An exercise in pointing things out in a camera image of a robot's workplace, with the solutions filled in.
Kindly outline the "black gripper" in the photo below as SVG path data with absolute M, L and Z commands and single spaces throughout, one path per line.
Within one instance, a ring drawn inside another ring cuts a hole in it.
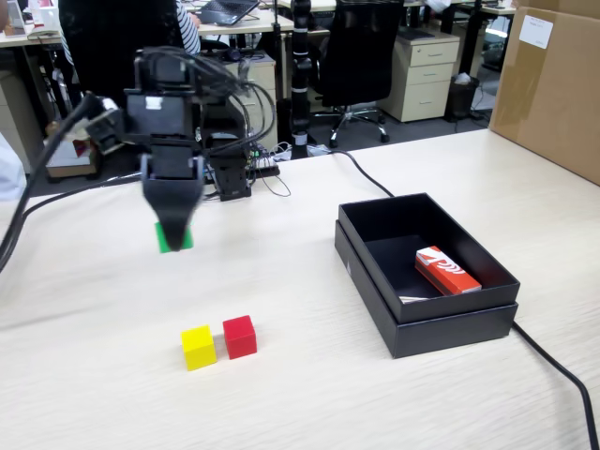
M 142 154 L 143 196 L 172 251 L 184 248 L 190 218 L 203 194 L 203 166 L 203 157 L 189 145 L 151 145 Z

